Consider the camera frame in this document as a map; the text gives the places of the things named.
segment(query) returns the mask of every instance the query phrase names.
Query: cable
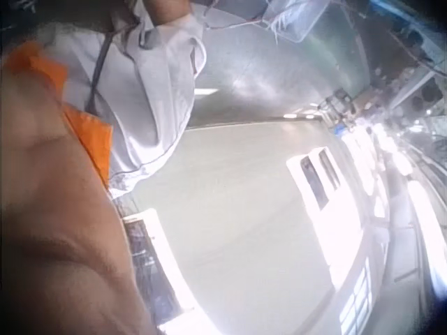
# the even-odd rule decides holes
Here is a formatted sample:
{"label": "cable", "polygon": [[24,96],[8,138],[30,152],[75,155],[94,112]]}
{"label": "cable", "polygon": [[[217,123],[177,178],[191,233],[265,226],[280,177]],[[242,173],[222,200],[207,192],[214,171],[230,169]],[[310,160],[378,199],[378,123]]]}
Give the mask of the cable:
{"label": "cable", "polygon": [[[312,0],[302,0],[302,1],[295,2],[294,4],[292,4],[292,5],[288,6],[288,7],[286,7],[285,9],[283,9],[281,12],[277,13],[272,19],[269,19],[268,21],[270,21],[270,22],[267,22],[267,20],[265,20],[262,17],[261,19],[248,20],[248,21],[244,21],[244,22],[241,22],[241,23],[229,24],[227,26],[222,26],[222,27],[213,27],[213,26],[210,26],[208,23],[205,23],[205,28],[207,30],[224,30],[224,29],[232,29],[232,28],[248,26],[248,25],[252,25],[252,24],[268,23],[268,28],[271,29],[272,25],[276,24],[277,20],[284,13],[287,13],[290,9],[292,9],[292,8],[294,8],[296,6],[301,6],[303,3],[307,3],[307,2],[310,2],[310,1],[312,1]],[[205,12],[203,13],[203,16],[205,17],[208,14],[208,12],[211,9],[213,9],[219,2],[220,2],[220,0],[213,0],[212,3],[205,9]],[[330,3],[337,4],[339,6],[345,7],[346,9],[348,9],[348,10],[354,12],[355,14],[359,15],[362,19],[369,19],[365,14],[361,13],[359,10],[355,9],[354,7],[351,7],[347,3],[344,3],[344,2],[338,1],[338,0],[330,0]],[[445,74],[444,72],[442,72],[440,70],[437,70],[435,68],[435,66],[432,66],[432,65],[428,64],[427,62],[421,60],[419,57],[415,56],[413,54],[413,52],[397,36],[395,36],[391,31],[386,30],[386,32],[419,65],[421,65],[421,66],[425,67],[426,69],[432,71],[436,75],[438,75],[438,76],[440,76],[440,77],[442,77],[444,79],[447,79],[447,74]]]}

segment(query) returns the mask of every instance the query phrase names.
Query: white wall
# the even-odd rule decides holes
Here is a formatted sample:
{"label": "white wall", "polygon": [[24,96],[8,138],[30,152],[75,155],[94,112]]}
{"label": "white wall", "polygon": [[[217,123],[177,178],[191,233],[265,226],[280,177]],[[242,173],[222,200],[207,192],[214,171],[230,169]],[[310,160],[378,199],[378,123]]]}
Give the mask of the white wall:
{"label": "white wall", "polygon": [[328,144],[318,122],[191,130],[135,189],[139,210],[157,210],[189,287],[223,334],[291,334],[332,289],[286,167]]}

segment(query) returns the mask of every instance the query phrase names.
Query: white shirt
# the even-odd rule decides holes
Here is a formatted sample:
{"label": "white shirt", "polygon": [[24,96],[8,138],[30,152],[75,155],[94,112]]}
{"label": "white shirt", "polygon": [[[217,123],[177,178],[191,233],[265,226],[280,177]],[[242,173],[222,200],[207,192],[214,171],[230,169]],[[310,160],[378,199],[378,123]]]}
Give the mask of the white shirt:
{"label": "white shirt", "polygon": [[[142,1],[141,23],[127,42],[116,36],[95,97],[96,112],[113,126],[109,191],[117,198],[160,169],[185,131],[194,102],[194,79],[206,62],[203,25],[193,15],[154,27]],[[68,69],[63,100],[79,110],[91,90],[104,35],[58,31],[45,55]]]}

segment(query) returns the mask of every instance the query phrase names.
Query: gray floor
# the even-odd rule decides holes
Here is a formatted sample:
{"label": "gray floor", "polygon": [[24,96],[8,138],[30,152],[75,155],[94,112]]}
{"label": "gray floor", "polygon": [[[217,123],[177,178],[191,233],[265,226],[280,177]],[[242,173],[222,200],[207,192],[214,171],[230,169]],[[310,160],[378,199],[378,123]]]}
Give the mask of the gray floor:
{"label": "gray floor", "polygon": [[[219,3],[224,10],[250,18],[264,1]],[[200,14],[204,7],[196,7]],[[211,10],[212,26],[241,22],[241,17]],[[248,26],[206,31],[208,59],[199,89],[217,89],[198,97],[190,126],[262,120],[320,103],[342,87],[356,96],[369,85],[369,70],[358,35],[344,9],[330,5],[301,43],[275,37],[271,31]]]}

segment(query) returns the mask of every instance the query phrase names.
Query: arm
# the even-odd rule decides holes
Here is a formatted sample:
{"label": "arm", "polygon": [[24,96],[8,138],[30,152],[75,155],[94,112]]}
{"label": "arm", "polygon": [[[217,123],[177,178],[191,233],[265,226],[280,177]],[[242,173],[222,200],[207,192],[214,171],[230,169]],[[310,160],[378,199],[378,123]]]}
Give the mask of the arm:
{"label": "arm", "polygon": [[2,295],[28,334],[154,334],[124,229],[39,77],[1,78]]}
{"label": "arm", "polygon": [[191,13],[189,0],[143,0],[154,26],[159,26]]}

